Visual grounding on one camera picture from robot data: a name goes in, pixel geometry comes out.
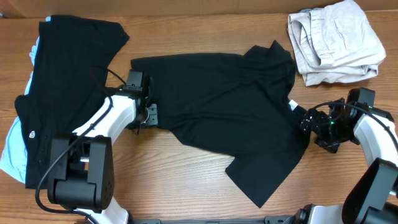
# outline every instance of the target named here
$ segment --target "white label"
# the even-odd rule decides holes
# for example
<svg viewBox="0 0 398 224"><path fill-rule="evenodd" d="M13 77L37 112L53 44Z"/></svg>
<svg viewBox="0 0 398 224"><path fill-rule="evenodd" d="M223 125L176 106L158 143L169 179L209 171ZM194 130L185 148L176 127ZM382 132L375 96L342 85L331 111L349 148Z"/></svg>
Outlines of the white label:
<svg viewBox="0 0 398 224"><path fill-rule="evenodd" d="M291 101L289 102L289 105L290 105L290 109L292 109L292 111L293 111L294 109L296 109L296 107L297 107L299 104L296 103L296 101L291 100Z"/></svg>
<svg viewBox="0 0 398 224"><path fill-rule="evenodd" d="M32 132L29 134L29 137L30 137L30 138L35 138L35 131L32 131Z"/></svg>

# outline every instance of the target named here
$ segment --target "white logo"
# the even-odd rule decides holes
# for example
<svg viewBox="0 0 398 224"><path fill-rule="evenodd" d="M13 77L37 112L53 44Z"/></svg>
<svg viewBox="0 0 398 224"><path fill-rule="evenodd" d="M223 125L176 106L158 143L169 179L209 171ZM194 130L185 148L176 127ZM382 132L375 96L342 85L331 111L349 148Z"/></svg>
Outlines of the white logo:
<svg viewBox="0 0 398 224"><path fill-rule="evenodd" d="M30 138L35 138L35 131L32 131L32 132L29 134L29 137L30 137Z"/></svg>

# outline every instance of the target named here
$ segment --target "folded black cloth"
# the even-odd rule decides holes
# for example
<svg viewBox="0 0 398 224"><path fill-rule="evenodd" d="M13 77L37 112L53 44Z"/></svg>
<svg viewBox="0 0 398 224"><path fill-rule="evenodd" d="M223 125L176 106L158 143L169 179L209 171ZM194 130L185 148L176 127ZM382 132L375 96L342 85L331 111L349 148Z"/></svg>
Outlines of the folded black cloth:
<svg viewBox="0 0 398 224"><path fill-rule="evenodd" d="M73 16L52 16L39 24L39 34L29 94L15 100L28 153L29 189L37 187L49 167L52 137L85 124L104 102L90 67L108 67L129 40L118 23ZM107 71L95 68L93 73L105 86Z"/></svg>
<svg viewBox="0 0 398 224"><path fill-rule="evenodd" d="M295 63L276 41L245 55L139 58L131 66L154 79L159 127L183 144L234 156L226 173L258 207L308 147L305 110L292 111L288 100Z"/></svg>

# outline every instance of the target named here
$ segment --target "black t-shirt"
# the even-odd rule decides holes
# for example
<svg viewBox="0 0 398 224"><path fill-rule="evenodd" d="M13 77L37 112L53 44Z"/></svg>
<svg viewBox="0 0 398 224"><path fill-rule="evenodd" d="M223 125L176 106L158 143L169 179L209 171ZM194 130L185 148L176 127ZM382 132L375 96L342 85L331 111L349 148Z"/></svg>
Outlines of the black t-shirt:
<svg viewBox="0 0 398 224"><path fill-rule="evenodd" d="M15 100L28 155L25 187L30 189L49 167L52 137L85 124L104 103L90 66L108 67L129 39L118 23L73 16L51 16L39 24L39 34L29 94ZM107 71L94 68L93 73L105 86Z"/></svg>
<svg viewBox="0 0 398 224"><path fill-rule="evenodd" d="M303 156L305 110L290 109L295 64L276 41L245 55L183 54L131 60L154 79L159 127L186 145L235 157L226 168L261 207Z"/></svg>

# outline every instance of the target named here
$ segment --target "wooden surface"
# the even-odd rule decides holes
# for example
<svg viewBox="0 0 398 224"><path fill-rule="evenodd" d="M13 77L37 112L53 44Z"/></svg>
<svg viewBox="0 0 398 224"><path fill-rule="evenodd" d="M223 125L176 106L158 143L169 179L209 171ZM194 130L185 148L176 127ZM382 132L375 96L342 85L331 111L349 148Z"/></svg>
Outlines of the wooden surface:
<svg viewBox="0 0 398 224"><path fill-rule="evenodd" d="M341 0L0 0L10 18L76 16L176 16L209 14L291 13L325 7ZM365 11L398 9L397 0L355 0Z"/></svg>
<svg viewBox="0 0 398 224"><path fill-rule="evenodd" d="M398 12L369 12L367 16L387 52L379 76L346 85L304 87L297 74L289 98L308 109L324 101L346 98L350 89L364 86L376 91L376 107L398 118ZM286 14L98 19L120 22L130 35L130 41L109 67L124 79L132 58L194 52L244 54L253 45L268 47L275 39L292 51ZM33 68L29 52L38 36L39 21L0 20L1 149L16 117L14 100L24 92ZM118 85L118 80L110 75L107 86ZM135 218L163 220L263 218L294 214L308 203L339 204L367 169L360 146L347 142L337 154L330 154L311 143L298 166L259 209L225 174L232 157L183 146L168 131L147 129L136 136L124 130L113 146L113 156L114 196L120 205ZM42 198L47 201L46 191ZM0 172L0 202L0 223L81 220L73 215L41 211L35 204L34 190L25 189L24 184L4 172Z"/></svg>

